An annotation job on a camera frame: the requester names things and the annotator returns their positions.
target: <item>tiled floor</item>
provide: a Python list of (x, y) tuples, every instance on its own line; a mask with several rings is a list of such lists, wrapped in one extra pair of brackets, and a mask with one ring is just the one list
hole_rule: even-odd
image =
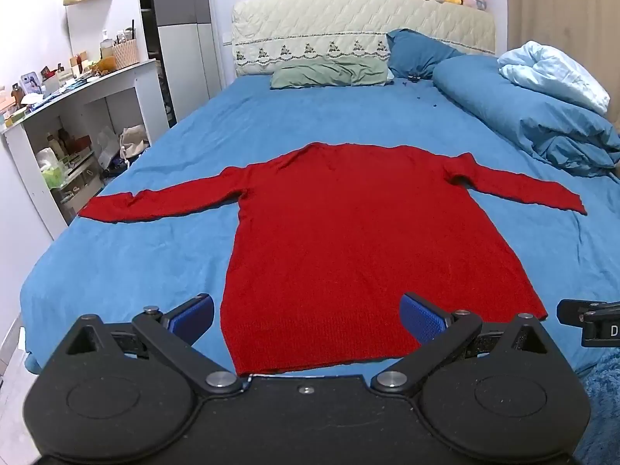
[(22, 407), (36, 375), (24, 367), (26, 353), (15, 350), (0, 389), (0, 465), (30, 465), (39, 458), (24, 424)]

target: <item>headboard cover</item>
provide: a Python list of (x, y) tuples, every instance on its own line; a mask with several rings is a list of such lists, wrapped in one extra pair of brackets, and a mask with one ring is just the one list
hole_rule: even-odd
[(301, 58), (374, 55), (385, 60), (385, 34), (409, 28), (470, 54), (495, 53), (488, 12), (424, 0), (248, 0), (232, 13), (238, 76), (271, 73)]

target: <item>beige curtain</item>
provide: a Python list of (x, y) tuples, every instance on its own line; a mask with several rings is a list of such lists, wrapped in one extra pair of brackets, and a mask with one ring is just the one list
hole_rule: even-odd
[(528, 40), (562, 49), (611, 96), (620, 130), (620, 0), (508, 0), (508, 48)]

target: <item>woven basket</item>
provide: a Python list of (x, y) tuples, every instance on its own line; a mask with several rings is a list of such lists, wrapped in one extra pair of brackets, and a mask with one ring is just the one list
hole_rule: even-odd
[(128, 42), (115, 45), (114, 60), (117, 63), (117, 69), (127, 68), (132, 64), (139, 62), (138, 58), (138, 41), (129, 40)]

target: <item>gray stripe panel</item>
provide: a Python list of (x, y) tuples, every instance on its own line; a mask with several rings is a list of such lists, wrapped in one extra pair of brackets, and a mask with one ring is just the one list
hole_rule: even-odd
[(157, 26), (197, 22), (194, 0), (153, 0), (153, 2)]
[(211, 24), (211, 11), (209, 0), (194, 0), (196, 6), (196, 19), (198, 24)]

